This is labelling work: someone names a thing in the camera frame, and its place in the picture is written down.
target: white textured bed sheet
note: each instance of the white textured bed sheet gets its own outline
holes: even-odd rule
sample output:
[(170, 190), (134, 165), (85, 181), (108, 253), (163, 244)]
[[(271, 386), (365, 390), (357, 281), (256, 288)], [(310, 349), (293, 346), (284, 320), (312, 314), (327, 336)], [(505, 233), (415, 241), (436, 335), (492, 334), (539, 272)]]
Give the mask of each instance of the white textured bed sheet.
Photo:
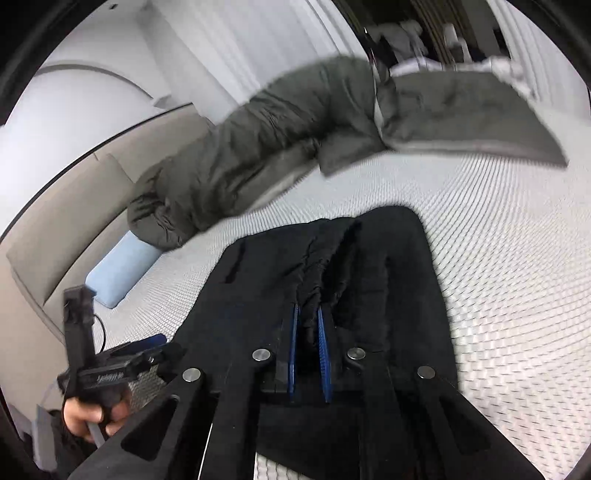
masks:
[[(162, 255), (117, 308), (95, 304), (107, 345), (171, 338), (223, 250), (244, 235), (407, 205), (431, 243), (462, 393), (548, 480), (562, 480), (591, 442), (591, 122), (536, 110), (567, 170), (394, 153), (331, 178), (314, 170), (267, 207)], [(141, 382), (136, 402), (156, 389)], [(255, 478), (302, 477), (258, 457)]]

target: human hand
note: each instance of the human hand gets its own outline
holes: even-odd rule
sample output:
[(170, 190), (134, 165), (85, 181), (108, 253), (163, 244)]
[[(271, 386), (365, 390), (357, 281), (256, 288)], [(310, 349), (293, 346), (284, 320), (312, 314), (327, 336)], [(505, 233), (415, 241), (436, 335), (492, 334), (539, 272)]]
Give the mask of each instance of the human hand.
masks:
[[(110, 423), (105, 427), (109, 437), (113, 436), (129, 417), (131, 392), (125, 390), (123, 399), (111, 409)], [(64, 423), (66, 428), (75, 436), (84, 438), (87, 442), (94, 443), (86, 422), (101, 423), (103, 421), (103, 408), (97, 404), (84, 403), (77, 397), (68, 398), (64, 404)]]

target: light blue cushion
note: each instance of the light blue cushion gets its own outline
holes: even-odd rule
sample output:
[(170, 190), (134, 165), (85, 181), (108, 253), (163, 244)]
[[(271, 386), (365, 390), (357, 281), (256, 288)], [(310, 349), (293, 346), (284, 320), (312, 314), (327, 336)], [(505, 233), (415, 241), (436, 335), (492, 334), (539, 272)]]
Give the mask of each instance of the light blue cushion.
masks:
[(125, 298), (161, 254), (156, 247), (127, 232), (88, 274), (86, 286), (96, 292), (96, 301), (112, 309)]

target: striped curtain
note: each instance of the striped curtain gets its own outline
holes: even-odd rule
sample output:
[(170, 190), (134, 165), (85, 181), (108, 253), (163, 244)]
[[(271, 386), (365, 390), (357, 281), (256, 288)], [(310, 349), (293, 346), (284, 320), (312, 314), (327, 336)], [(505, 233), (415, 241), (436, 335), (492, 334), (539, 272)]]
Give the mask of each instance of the striped curtain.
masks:
[(441, 63), (453, 63), (452, 54), (445, 46), (443, 25), (451, 23), (456, 27), (458, 37), (470, 45), (476, 44), (476, 37), (460, 0), (410, 0), (433, 41), (435, 53)]

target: metal screw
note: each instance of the metal screw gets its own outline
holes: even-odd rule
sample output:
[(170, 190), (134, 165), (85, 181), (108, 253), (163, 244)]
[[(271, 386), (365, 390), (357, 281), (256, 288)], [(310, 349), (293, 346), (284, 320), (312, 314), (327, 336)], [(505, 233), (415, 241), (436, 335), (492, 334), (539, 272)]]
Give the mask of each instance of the metal screw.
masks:
[(257, 362), (264, 362), (265, 360), (269, 360), (271, 358), (271, 352), (266, 348), (259, 348), (252, 353), (252, 357)]
[(365, 358), (365, 350), (358, 346), (354, 346), (347, 351), (347, 356), (351, 360), (363, 360)]
[(418, 367), (417, 375), (425, 380), (431, 380), (435, 377), (435, 370), (428, 365), (423, 365), (422, 367)]
[(185, 382), (194, 382), (195, 380), (199, 380), (201, 377), (201, 372), (198, 368), (187, 368), (183, 372), (183, 380)]

